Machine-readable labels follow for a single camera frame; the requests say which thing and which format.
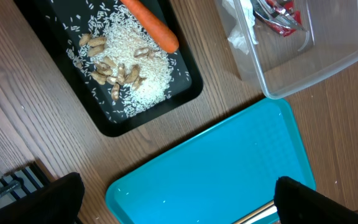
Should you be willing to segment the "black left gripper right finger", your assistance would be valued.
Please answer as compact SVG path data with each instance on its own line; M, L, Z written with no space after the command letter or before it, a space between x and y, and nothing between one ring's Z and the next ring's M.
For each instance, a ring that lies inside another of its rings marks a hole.
M274 205L285 224L358 224L358 213L283 176L275 184Z

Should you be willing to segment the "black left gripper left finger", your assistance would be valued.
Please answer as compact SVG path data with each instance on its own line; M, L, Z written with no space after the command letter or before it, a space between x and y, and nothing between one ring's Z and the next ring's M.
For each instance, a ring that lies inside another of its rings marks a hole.
M85 186L72 172L0 209L0 223L72 224L80 211Z

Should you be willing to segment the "wooden chopstick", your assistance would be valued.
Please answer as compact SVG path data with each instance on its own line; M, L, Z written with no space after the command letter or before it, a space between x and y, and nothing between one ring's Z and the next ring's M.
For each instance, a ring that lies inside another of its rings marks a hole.
M259 212L265 210L266 208L271 207L272 205L275 205L273 200L270 201L269 203L267 203L267 204L261 206L260 208L254 210L253 212L249 213L248 215L246 215L246 216L240 218L239 220L235 221L234 224L244 224L244 222L245 222L246 220L248 220L248 219L251 218L252 216L258 214Z

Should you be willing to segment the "red snack wrapper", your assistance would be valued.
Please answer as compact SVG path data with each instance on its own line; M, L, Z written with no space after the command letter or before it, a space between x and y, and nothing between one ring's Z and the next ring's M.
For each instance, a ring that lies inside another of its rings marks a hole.
M289 36L296 30L306 32L301 23L300 11L293 10L293 1L251 0L253 13L281 36Z

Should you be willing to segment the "white tissue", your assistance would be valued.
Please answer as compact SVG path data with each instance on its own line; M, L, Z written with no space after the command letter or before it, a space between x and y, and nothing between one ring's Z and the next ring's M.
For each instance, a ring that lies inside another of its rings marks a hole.
M249 32L251 34L252 43L257 45L259 42L257 41L253 30L253 26L255 25L255 16L253 14L251 0L240 0L240 4L243 10L243 15L246 19L247 26L249 28ZM237 17L234 0L223 0L222 6L232 17ZM244 54L249 53L245 34L239 22L236 23L236 26L232 29L227 39L235 49L241 50Z

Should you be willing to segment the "orange carrot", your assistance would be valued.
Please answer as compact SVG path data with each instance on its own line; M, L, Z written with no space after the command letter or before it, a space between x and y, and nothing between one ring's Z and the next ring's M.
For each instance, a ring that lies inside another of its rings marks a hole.
M121 0L121 2L162 50L170 54L178 50L179 41L176 35L139 0Z

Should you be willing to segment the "black food waste tray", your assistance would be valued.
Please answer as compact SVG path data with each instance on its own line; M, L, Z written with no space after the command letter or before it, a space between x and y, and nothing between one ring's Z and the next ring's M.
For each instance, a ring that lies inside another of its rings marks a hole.
M195 99L203 81L169 1L144 1L152 13L178 37L180 48L168 56L172 69L164 99L144 112L129 105L129 88L111 98L110 84L99 85L90 73L94 69L79 41L84 33L100 34L107 18L121 9L120 1L15 0L15 4L36 33L53 61L81 101L96 127L106 136L120 136Z

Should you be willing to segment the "teal plastic serving tray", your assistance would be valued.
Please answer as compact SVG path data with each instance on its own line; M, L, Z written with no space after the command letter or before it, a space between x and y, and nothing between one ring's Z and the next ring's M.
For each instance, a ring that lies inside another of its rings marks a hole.
M290 105L266 98L118 179L105 201L121 223L234 223L282 176L316 187Z

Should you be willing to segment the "pile of rice and peanuts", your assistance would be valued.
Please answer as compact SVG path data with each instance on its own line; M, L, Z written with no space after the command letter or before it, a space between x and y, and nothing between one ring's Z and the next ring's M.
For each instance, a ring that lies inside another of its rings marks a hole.
M168 54L152 40L120 1L47 1L45 19L54 32L63 32L64 56L80 74L105 117L121 123L169 100L191 86L181 53ZM105 60L112 62L112 78L124 68L140 68L143 81L121 86L112 99L113 81L95 80L92 73Z

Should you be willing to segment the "clear plastic bin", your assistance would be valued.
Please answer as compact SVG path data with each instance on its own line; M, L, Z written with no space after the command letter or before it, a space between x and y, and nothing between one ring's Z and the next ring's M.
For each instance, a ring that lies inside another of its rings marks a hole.
M239 79L271 99L304 90L358 61L358 0L293 0L306 32L281 36L255 17L252 43L240 1L234 1L237 17L215 2L228 38L239 22L249 53L229 42Z

